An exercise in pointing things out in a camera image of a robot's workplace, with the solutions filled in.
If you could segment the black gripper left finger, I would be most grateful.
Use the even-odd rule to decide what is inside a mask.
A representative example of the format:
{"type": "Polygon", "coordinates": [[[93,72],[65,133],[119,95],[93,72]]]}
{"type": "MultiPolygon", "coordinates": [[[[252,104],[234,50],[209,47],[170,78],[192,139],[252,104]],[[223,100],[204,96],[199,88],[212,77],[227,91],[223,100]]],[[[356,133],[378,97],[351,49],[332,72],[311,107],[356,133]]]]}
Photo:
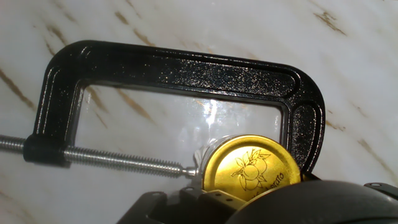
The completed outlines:
{"type": "Polygon", "coordinates": [[[246,201],[222,190],[184,187],[175,195],[148,192],[139,197],[118,224],[226,223],[246,201]]]}

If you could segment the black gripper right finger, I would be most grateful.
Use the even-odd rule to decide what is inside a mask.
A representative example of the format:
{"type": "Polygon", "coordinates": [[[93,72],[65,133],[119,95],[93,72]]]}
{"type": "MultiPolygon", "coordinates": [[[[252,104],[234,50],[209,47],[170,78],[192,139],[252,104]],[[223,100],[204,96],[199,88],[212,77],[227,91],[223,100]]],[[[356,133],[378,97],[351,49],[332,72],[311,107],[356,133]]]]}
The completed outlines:
{"type": "MultiPolygon", "coordinates": [[[[313,181],[313,180],[321,180],[314,174],[310,172],[304,172],[301,174],[301,179],[302,181],[313,181]]],[[[397,200],[397,187],[393,185],[389,185],[386,183],[381,183],[381,182],[370,182],[367,184],[364,184],[365,187],[376,190],[384,195],[387,195],[395,200],[397,200]]]]}

